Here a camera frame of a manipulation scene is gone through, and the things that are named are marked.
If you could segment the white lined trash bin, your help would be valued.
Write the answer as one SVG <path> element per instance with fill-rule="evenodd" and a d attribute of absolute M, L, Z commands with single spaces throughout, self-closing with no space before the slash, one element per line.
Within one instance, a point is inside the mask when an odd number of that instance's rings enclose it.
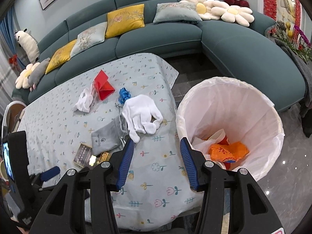
<path fill-rule="evenodd" d="M 285 136 L 274 103 L 256 87 L 228 77 L 193 86 L 179 104 L 176 125 L 179 138 L 186 137 L 192 149 L 194 137 L 207 139 L 225 130 L 231 143 L 240 141 L 250 151 L 231 170 L 246 168 L 256 181 L 273 167 Z"/>

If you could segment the yellow cushion centre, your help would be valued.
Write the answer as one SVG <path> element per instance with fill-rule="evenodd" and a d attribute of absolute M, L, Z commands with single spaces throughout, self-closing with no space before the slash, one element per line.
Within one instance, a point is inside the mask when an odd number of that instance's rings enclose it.
<path fill-rule="evenodd" d="M 105 38 L 119 36 L 131 30 L 145 27 L 144 4 L 132 5 L 107 14 Z"/>

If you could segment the teal sectional sofa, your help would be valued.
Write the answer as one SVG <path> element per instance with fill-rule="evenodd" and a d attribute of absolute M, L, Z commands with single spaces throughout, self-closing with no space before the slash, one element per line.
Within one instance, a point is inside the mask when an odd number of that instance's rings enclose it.
<path fill-rule="evenodd" d="M 29 104 L 83 72 L 136 53 L 169 58 L 203 52 L 224 76 L 253 85 L 273 102 L 276 93 L 273 87 L 277 85 L 272 76 L 273 42 L 265 37 L 265 32 L 274 25 L 274 20 L 254 12 L 255 20 L 249 27 L 221 20 L 153 23 L 157 4 L 177 1 L 101 0 L 69 16 L 57 14 L 57 26 L 47 30 L 38 44 L 40 59 L 52 57 L 80 32 L 105 22 L 109 12 L 123 7 L 144 4 L 145 27 L 108 39 L 78 54 L 50 75 L 45 75 L 34 92 L 14 89 L 12 95 Z"/>

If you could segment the grey blanket on sofa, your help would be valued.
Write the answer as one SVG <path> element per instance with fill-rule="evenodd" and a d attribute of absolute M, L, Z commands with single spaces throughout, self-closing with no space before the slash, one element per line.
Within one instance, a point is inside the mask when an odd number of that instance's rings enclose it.
<path fill-rule="evenodd" d="M 311 68 L 284 42 L 273 37 L 271 41 L 274 52 L 272 76 L 277 82 L 273 87 L 275 108 L 285 111 L 299 103 L 300 115 L 304 117 L 311 111 Z"/>

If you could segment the white flower pillow pair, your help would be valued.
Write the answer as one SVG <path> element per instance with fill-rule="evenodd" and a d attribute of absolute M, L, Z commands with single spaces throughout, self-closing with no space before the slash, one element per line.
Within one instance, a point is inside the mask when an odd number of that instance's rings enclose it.
<path fill-rule="evenodd" d="M 222 20 L 249 27 L 254 22 L 253 12 L 248 7 L 228 5 L 219 0 L 181 0 L 180 3 L 194 3 L 202 20 Z"/>

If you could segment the blue wrapper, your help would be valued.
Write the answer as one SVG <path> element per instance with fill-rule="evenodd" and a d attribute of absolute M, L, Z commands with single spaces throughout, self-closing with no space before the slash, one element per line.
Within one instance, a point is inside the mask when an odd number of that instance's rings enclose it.
<path fill-rule="evenodd" d="M 131 96 L 131 93 L 126 89 L 126 88 L 122 88 L 120 89 L 119 91 L 119 97 L 118 97 L 118 102 L 120 104 L 125 104 L 125 102 L 130 99 L 132 96 Z"/>

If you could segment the floral light blue tablecloth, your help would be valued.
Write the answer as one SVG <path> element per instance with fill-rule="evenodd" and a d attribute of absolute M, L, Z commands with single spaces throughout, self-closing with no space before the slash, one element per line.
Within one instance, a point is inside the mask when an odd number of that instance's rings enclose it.
<path fill-rule="evenodd" d="M 99 72 L 108 75 L 114 93 L 94 100 L 90 111 L 74 110 L 79 95 Z M 89 70 L 58 85 L 25 108 L 19 130 L 27 134 L 28 171 L 58 166 L 61 174 L 80 167 L 79 148 L 94 154 L 123 148 L 128 134 L 119 91 L 146 95 L 163 116 L 153 135 L 140 134 L 125 185 L 112 193 L 117 224 L 122 229 L 151 231 L 200 209 L 203 195 L 190 189 L 179 149 L 172 86 L 178 72 L 159 56 L 134 54 Z"/>

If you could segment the yellow cushion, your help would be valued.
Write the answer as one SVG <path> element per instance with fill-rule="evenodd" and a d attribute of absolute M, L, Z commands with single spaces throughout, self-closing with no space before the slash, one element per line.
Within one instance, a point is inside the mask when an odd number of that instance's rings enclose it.
<path fill-rule="evenodd" d="M 63 47 L 56 50 L 46 68 L 45 74 L 50 73 L 52 70 L 62 66 L 64 63 L 70 60 L 71 50 L 73 49 L 76 42 L 77 39 L 72 40 Z"/>
<path fill-rule="evenodd" d="M 144 4 L 132 5 L 107 14 L 105 38 L 119 36 L 131 30 L 145 27 Z"/>

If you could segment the grey plush toy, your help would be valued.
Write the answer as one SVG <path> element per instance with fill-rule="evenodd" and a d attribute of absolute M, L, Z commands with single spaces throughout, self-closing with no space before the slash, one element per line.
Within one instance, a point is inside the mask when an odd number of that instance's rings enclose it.
<path fill-rule="evenodd" d="M 45 71 L 50 63 L 50 58 L 44 59 L 40 63 L 35 64 L 35 68 L 32 70 L 32 73 L 28 76 L 28 84 L 30 86 L 30 91 L 34 90 L 40 79 L 45 74 Z"/>

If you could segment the grey drawstring pouch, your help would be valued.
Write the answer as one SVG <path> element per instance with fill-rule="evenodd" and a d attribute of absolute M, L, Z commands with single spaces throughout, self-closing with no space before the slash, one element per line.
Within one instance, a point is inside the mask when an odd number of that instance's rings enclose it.
<path fill-rule="evenodd" d="M 110 123 L 91 134 L 93 154 L 98 156 L 104 152 L 122 149 L 127 134 L 126 120 L 120 114 Z"/>

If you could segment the white flower pillow left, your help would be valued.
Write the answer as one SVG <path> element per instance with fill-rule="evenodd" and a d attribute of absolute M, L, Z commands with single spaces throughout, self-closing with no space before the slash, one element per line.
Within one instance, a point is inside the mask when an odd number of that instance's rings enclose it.
<path fill-rule="evenodd" d="M 21 88 L 29 89 L 30 88 L 28 78 L 39 64 L 40 64 L 39 62 L 35 64 L 30 63 L 26 66 L 26 68 L 20 73 L 20 75 L 17 77 L 15 81 L 16 89 L 21 89 Z"/>

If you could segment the light green cushion right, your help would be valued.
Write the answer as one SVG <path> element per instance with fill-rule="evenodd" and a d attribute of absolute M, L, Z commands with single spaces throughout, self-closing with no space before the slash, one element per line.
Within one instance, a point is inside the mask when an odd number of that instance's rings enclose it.
<path fill-rule="evenodd" d="M 191 22 L 198 23 L 202 19 L 197 13 L 194 3 L 161 3 L 157 4 L 153 23 L 163 22 Z"/>

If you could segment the black gold cigarette box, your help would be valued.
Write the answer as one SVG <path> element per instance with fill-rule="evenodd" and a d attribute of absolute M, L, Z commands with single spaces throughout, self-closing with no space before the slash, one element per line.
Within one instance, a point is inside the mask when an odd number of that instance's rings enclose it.
<path fill-rule="evenodd" d="M 93 154 L 91 147 L 81 143 L 78 147 L 73 162 L 81 168 L 93 168 L 101 162 L 108 161 L 111 155 L 108 152 L 101 153 L 99 156 Z"/>

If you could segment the red paper box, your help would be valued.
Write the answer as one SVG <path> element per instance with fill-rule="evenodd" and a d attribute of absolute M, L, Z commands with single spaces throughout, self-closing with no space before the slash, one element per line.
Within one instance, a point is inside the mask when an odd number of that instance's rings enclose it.
<path fill-rule="evenodd" d="M 100 100 L 105 100 L 115 92 L 114 87 L 108 82 L 108 76 L 103 70 L 98 72 L 93 84 Z"/>

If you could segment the wooden chair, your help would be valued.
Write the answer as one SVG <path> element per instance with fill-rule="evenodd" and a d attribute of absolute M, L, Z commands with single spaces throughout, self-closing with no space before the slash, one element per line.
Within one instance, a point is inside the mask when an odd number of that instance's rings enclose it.
<path fill-rule="evenodd" d="M 7 134 L 14 133 L 18 130 L 26 107 L 25 103 L 18 100 L 12 101 L 7 105 L 2 120 L 2 138 Z"/>

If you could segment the white panda plush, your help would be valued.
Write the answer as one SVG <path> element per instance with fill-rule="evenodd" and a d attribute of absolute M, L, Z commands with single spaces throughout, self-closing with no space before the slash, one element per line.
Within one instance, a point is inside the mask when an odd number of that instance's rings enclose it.
<path fill-rule="evenodd" d="M 19 30 L 14 34 L 16 41 L 27 54 L 31 63 L 38 61 L 40 52 L 36 40 L 27 32 L 27 29 Z"/>

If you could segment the yellow cushion left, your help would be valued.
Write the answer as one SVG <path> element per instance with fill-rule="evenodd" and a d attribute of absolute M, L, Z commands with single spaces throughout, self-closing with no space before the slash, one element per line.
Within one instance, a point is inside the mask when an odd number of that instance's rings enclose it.
<path fill-rule="evenodd" d="M 71 50 L 73 49 L 76 42 L 77 39 L 72 40 L 63 47 L 56 50 L 46 68 L 45 74 L 50 73 L 52 70 L 62 66 L 64 63 L 70 60 Z"/>

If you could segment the light green cushion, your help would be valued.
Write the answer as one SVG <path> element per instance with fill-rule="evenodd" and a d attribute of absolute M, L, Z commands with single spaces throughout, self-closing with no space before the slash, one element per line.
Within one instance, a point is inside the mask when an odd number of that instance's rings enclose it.
<path fill-rule="evenodd" d="M 194 3 L 161 3 L 157 4 L 153 23 L 163 22 L 191 22 L 198 23 L 202 19 L 197 13 Z"/>
<path fill-rule="evenodd" d="M 78 34 L 77 41 L 71 50 L 70 57 L 105 41 L 107 22 L 99 23 Z"/>

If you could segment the red and white paper cup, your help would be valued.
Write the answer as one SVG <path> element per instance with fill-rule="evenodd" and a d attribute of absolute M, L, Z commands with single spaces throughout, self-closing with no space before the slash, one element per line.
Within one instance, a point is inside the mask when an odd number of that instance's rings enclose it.
<path fill-rule="evenodd" d="M 218 139 L 216 140 L 216 143 L 220 145 L 230 145 L 226 135 L 219 136 Z"/>

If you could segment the white tissue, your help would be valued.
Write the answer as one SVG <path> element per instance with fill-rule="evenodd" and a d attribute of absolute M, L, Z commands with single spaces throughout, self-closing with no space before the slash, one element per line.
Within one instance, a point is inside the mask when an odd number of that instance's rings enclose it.
<path fill-rule="evenodd" d="M 192 140 L 192 146 L 195 150 L 202 152 L 207 160 L 211 160 L 209 154 L 210 146 L 212 146 L 213 144 L 217 144 L 216 140 L 221 135 L 226 135 L 225 130 L 220 129 L 207 139 L 194 137 L 194 139 Z"/>

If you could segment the light green cushion left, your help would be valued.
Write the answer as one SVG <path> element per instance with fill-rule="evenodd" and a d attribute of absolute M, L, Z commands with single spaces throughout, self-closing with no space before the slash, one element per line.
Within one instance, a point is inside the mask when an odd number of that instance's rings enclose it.
<path fill-rule="evenodd" d="M 107 22 L 99 23 L 78 34 L 77 41 L 71 50 L 70 57 L 105 41 Z"/>

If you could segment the potted flower plants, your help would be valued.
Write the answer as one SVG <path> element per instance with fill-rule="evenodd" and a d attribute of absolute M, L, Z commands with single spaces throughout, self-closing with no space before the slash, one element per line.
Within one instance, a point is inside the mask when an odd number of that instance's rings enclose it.
<path fill-rule="evenodd" d="M 311 43 L 297 25 L 291 28 L 290 22 L 284 23 L 282 21 L 276 21 L 276 23 L 265 32 L 265 36 L 275 43 L 279 41 L 284 44 L 305 63 L 311 60 Z"/>

